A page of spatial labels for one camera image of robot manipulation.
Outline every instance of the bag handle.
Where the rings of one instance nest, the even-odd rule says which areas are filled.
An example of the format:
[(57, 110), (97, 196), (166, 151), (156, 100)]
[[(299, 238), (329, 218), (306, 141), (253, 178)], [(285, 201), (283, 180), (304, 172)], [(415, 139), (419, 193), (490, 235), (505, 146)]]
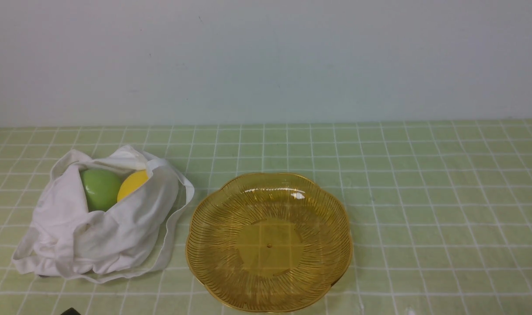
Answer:
[(152, 271), (162, 270), (168, 265), (168, 262), (170, 261), (170, 256), (172, 255), (172, 248), (174, 245), (174, 230), (176, 228), (176, 222), (178, 221), (180, 216), (184, 213), (184, 210), (186, 210), (188, 204), (194, 197), (195, 189), (194, 189), (194, 185), (188, 180), (188, 178), (182, 175), (182, 173), (180, 173), (175, 167), (167, 163), (165, 160), (158, 159), (158, 160), (152, 160), (150, 162), (153, 162), (153, 161), (156, 162), (156, 165), (154, 166), (154, 168), (157, 168), (163, 165), (170, 167), (173, 170), (176, 177), (178, 178), (178, 181), (180, 181), (180, 183), (184, 187), (186, 187), (186, 202), (180, 209), (174, 211), (174, 213), (172, 213), (170, 217), (167, 219), (165, 223), (165, 227), (167, 231), (164, 236), (163, 247), (161, 247), (159, 251), (159, 255), (157, 256), (156, 261), (153, 264), (153, 266), (150, 269), (132, 271), (130, 273), (116, 273), (110, 276), (105, 276), (105, 277), (100, 277), (98, 279), (94, 279), (92, 277), (74, 272), (70, 268), (70, 266), (62, 265), (62, 263), (60, 263), (57, 259), (56, 269), (58, 270), (60, 275), (62, 275), (62, 277), (64, 277), (65, 279), (69, 279), (69, 280), (70, 279), (86, 279), (87, 281), (90, 281), (92, 283), (101, 284), (101, 283), (105, 283), (105, 282), (108, 282), (114, 279), (119, 279), (119, 278), (130, 279), (133, 277), (138, 277), (145, 273), (151, 273)]

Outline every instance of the black object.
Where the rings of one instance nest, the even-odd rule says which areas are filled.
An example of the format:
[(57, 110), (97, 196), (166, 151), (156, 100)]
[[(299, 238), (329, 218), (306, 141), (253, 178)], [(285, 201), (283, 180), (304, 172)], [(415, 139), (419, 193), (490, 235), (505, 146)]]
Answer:
[(62, 313), (62, 315), (81, 315), (80, 313), (78, 313), (75, 309), (70, 308), (68, 309), (67, 311), (65, 311), (64, 313)]

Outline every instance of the white cloth bag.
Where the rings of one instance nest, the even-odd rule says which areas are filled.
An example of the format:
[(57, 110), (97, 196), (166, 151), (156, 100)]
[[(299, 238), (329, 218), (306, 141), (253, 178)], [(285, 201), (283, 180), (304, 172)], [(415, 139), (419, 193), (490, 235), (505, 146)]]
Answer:
[[(107, 169), (120, 176), (146, 170), (148, 181), (108, 211), (88, 212), (80, 171)], [(163, 247), (150, 269), (99, 275), (140, 265), (155, 246), (160, 224), (178, 195), (178, 182), (186, 187), (186, 204), (170, 215)], [(83, 278), (105, 283), (161, 270), (170, 261), (174, 227), (194, 197), (194, 186), (166, 160), (124, 146), (104, 159), (71, 150), (50, 171), (50, 182), (32, 214), (26, 235), (14, 252), (12, 263), (19, 273)]]

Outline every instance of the plate center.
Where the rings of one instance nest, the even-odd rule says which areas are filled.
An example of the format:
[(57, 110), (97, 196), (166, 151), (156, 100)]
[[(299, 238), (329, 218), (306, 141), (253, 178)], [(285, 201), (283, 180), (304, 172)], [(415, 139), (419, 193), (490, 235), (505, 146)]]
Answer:
[(243, 227), (236, 240), (243, 268), (255, 275), (274, 277), (297, 267), (303, 242), (296, 226), (272, 217)]

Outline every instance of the plate rim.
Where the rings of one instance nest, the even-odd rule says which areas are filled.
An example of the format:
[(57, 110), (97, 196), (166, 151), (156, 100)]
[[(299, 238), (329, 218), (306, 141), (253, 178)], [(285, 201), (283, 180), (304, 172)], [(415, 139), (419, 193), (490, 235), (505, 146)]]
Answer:
[[(207, 199), (210, 199), (212, 196), (220, 193), (222, 190), (224, 190), (226, 188), (226, 186), (240, 178), (243, 178), (243, 177), (247, 177), (247, 176), (253, 176), (253, 175), (291, 175), (291, 176), (294, 176), (294, 177), (300, 177), (300, 178), (303, 178), (305, 179), (306, 181), (309, 181), (310, 183), (312, 183), (314, 186), (316, 186), (318, 189), (320, 189), (323, 193), (331, 196), (334, 198), (334, 200), (336, 200), (336, 202), (342, 207), (342, 209), (344, 209), (344, 216), (345, 216), (345, 219), (346, 221), (348, 222), (348, 232), (347, 232), (347, 235), (348, 235), (348, 242), (350, 244), (350, 254), (349, 254), (349, 257), (348, 257), (348, 261), (347, 263), (345, 264), (345, 270), (342, 272), (342, 274), (332, 283), (330, 284), (329, 286), (326, 287), (326, 289), (324, 290), (324, 292), (322, 292), (321, 294), (318, 295), (318, 297), (316, 299), (314, 299), (313, 301), (311, 301), (310, 303), (307, 303), (306, 305), (304, 306), (301, 306), (301, 307), (297, 307), (297, 308), (293, 308), (293, 309), (287, 309), (287, 310), (283, 310), (283, 311), (264, 311), (264, 310), (257, 310), (257, 311), (254, 311), (254, 310), (249, 310), (249, 309), (242, 309), (242, 308), (239, 308), (239, 307), (236, 307), (234, 305), (231, 305), (229, 303), (227, 303), (226, 301), (223, 301), (222, 299), (220, 299), (213, 291), (210, 290), (210, 287), (208, 287), (208, 285), (206, 285), (205, 283), (203, 283), (199, 278), (198, 276), (196, 275), (196, 273), (194, 273), (194, 270), (192, 269), (192, 264), (190, 263), (190, 260), (188, 259), (188, 241), (190, 240), (190, 235), (192, 235), (192, 222), (193, 222), (193, 219), (194, 219), (194, 215), (196, 214), (196, 211), (198, 211), (198, 209), (200, 208), (200, 206), (202, 205), (202, 203), (204, 203), (204, 201), (206, 201)], [(314, 303), (320, 301), (320, 299), (322, 299), (327, 293), (328, 291), (330, 291), (330, 289), (332, 289), (332, 287), (338, 282), (341, 280), (341, 278), (344, 276), (344, 274), (348, 271), (349, 269), (349, 266), (351, 265), (351, 261), (353, 259), (353, 255), (354, 255), (354, 245), (353, 245), (353, 238), (352, 238), (352, 235), (351, 235), (351, 222), (349, 221), (349, 216), (348, 216), (348, 212), (347, 210), (345, 209), (345, 206), (344, 204), (338, 199), (336, 198), (336, 196), (334, 196), (332, 193), (330, 193), (329, 191), (326, 191), (325, 189), (323, 189), (322, 187), (320, 187), (320, 185), (316, 184), (315, 182), (311, 181), (310, 179), (308, 179), (307, 177), (304, 177), (300, 174), (296, 174), (296, 173), (290, 173), (290, 172), (277, 172), (277, 173), (265, 173), (265, 172), (257, 172), (257, 173), (245, 173), (245, 174), (241, 174), (239, 176), (236, 176), (235, 178), (232, 178), (230, 181), (226, 182), (221, 188), (219, 188), (218, 190), (210, 193), (209, 195), (207, 195), (204, 199), (202, 199), (198, 205), (194, 208), (194, 212), (192, 213), (192, 215), (190, 216), (190, 225), (188, 227), (188, 236), (186, 237), (186, 243), (184, 244), (184, 255), (185, 255), (185, 258), (186, 258), (186, 263), (188, 264), (188, 267), (190, 269), (190, 272), (192, 273), (192, 275), (194, 276), (194, 278), (197, 279), (197, 281), (199, 283), (201, 283), (201, 285), (203, 285), (205, 287), (205, 289), (212, 295), (212, 297), (214, 297), (216, 300), (220, 301), (223, 305), (225, 306), (228, 306), (230, 308), (233, 308), (233, 309), (236, 309), (236, 310), (239, 310), (239, 311), (244, 311), (244, 312), (249, 312), (249, 313), (286, 313), (286, 312), (294, 312), (294, 311), (298, 311), (300, 309), (304, 309), (306, 307), (309, 307), (311, 305), (313, 305)]]

